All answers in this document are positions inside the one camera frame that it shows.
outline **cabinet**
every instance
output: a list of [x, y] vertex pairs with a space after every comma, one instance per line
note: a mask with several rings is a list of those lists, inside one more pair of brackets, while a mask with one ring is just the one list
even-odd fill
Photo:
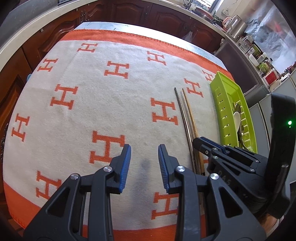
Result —
[[108, 2], [109, 22], [146, 27], [152, 3], [139, 0], [111, 0]]
[[[0, 140], [4, 137], [4, 130], [9, 123], [14, 106], [25, 86], [27, 76], [32, 70], [19, 48], [0, 72]], [[10, 218], [3, 190], [3, 172], [0, 162], [0, 209]]]
[[192, 44], [210, 53], [219, 49], [222, 39], [220, 34], [197, 20], [193, 21], [193, 25], [195, 25], [195, 31], [193, 32]]
[[32, 70], [67, 32], [79, 25], [79, 19], [80, 12], [74, 9], [45, 25], [22, 45]]
[[79, 24], [83, 22], [104, 22], [107, 15], [107, 0], [99, 0], [78, 8]]
[[193, 19], [168, 7], [153, 4], [148, 27], [182, 38], [189, 32]]

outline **pair of chopsticks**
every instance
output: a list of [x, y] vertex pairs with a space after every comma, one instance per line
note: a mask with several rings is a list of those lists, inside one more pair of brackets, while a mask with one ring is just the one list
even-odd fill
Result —
[[[189, 145], [189, 151], [190, 151], [190, 155], [191, 155], [191, 159], [192, 159], [193, 171], [196, 174], [205, 175], [205, 167], [204, 167], [204, 161], [203, 161], [202, 154], [199, 151], [194, 151], [193, 150], [192, 136], [191, 136], [190, 129], [189, 129], [189, 126], [188, 126], [188, 121], [186, 119], [186, 115], [185, 115], [185, 112], [184, 112], [184, 109], [183, 109], [183, 105], [181, 103], [181, 99], [179, 97], [177, 89], [174, 88], [174, 90], [175, 90], [175, 93], [176, 93], [176, 96], [177, 96], [179, 107], [181, 109], [182, 119], [183, 119], [183, 123], [184, 123], [184, 126], [185, 126], [187, 142], [188, 142], [188, 145]], [[187, 95], [186, 95], [186, 92], [184, 91], [184, 89], [182, 89], [182, 91], [183, 91], [183, 94], [184, 94], [184, 98], [185, 98], [185, 101], [186, 101], [187, 109], [188, 109], [191, 124], [192, 124], [193, 137], [197, 138], [198, 133], [197, 133], [197, 128], [196, 128], [195, 121], [194, 121], [194, 118], [193, 118], [193, 115], [192, 115], [190, 103], [188, 102]]]

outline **cabinet door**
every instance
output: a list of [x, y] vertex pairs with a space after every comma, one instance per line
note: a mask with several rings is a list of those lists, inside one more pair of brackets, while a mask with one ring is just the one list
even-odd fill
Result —
[[106, 21], [107, 0], [98, 0], [78, 8], [79, 23]]
[[194, 20], [197, 32], [193, 34], [192, 44], [213, 53], [220, 47], [222, 36], [203, 23]]
[[34, 70], [51, 48], [69, 31], [79, 25], [79, 11], [74, 9], [49, 24], [30, 37], [23, 45], [25, 56]]
[[[9, 123], [14, 106], [25, 86], [31, 68], [19, 48], [0, 72], [0, 140]], [[2, 164], [0, 163], [0, 194], [3, 192]]]
[[108, 2], [109, 21], [146, 26], [152, 3], [139, 0], [111, 0]]
[[151, 29], [182, 38], [189, 32], [193, 19], [176, 10], [153, 4], [148, 22]]

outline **tablecloth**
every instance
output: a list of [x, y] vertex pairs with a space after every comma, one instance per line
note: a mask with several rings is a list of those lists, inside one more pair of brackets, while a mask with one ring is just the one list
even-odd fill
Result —
[[71, 173], [96, 172], [127, 143], [126, 187], [111, 195], [115, 240], [173, 240], [178, 195], [163, 188], [157, 147], [191, 168], [174, 87], [187, 92], [199, 135], [219, 142], [209, 87], [217, 71], [231, 77], [200, 55], [136, 34], [66, 34], [34, 70], [9, 123], [3, 175], [11, 216], [26, 227]]

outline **plastic bag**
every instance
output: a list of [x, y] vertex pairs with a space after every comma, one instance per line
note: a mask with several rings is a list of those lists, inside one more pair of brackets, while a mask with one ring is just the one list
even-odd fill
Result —
[[192, 43], [192, 31], [190, 30], [189, 33], [186, 34], [182, 39], [189, 43]]

